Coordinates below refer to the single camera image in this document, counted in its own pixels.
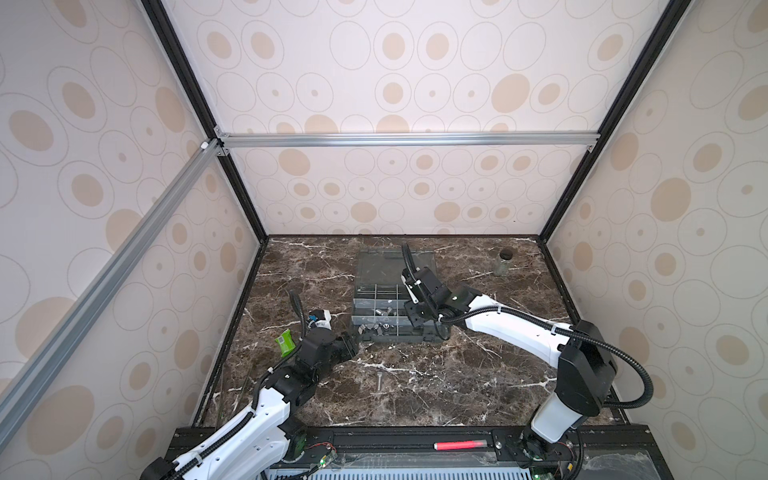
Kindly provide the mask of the clear grey compartment organizer box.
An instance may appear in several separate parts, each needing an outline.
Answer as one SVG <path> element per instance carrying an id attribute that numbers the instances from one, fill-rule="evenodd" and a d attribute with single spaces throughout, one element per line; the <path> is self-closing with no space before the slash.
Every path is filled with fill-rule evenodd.
<path id="1" fill-rule="evenodd" d="M 447 327 L 436 327 L 432 321 L 418 327 L 411 324 L 405 309 L 411 297 L 401 280 L 404 269 L 399 250 L 378 248 L 359 253 L 351 323 L 360 341 L 442 343 L 450 338 Z"/>

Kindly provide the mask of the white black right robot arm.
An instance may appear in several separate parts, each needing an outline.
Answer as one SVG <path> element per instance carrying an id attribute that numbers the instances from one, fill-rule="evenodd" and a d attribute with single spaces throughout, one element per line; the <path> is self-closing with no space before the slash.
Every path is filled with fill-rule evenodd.
<path id="1" fill-rule="evenodd" d="M 536 409 L 519 443 L 538 458 L 565 433 L 596 417 L 603 408 L 635 409 L 650 402 L 654 385 L 642 364 L 606 343 L 598 327 L 586 320 L 575 325 L 551 322 L 504 305 L 470 287 L 455 291 L 428 267 L 419 267 L 403 244 L 405 268 L 401 279 L 410 300 L 405 303 L 415 327 L 432 322 L 438 333 L 453 325 L 493 336 L 543 360 L 557 373 L 553 393 Z M 631 401 L 610 401 L 608 394 L 620 359 L 639 376 L 643 390 Z"/>

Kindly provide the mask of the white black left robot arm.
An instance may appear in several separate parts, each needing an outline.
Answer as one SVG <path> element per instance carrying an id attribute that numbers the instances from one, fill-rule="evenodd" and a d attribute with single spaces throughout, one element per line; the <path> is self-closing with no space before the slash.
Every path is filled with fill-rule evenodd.
<path id="1" fill-rule="evenodd" d="M 300 442 L 291 414 L 314 396 L 336 365 L 353 359 L 359 347 L 348 333 L 337 334 L 324 320 L 306 314 L 296 292 L 289 299 L 300 322 L 300 341 L 262 375 L 251 403 L 175 460 L 155 459 L 142 479 L 255 479 Z"/>

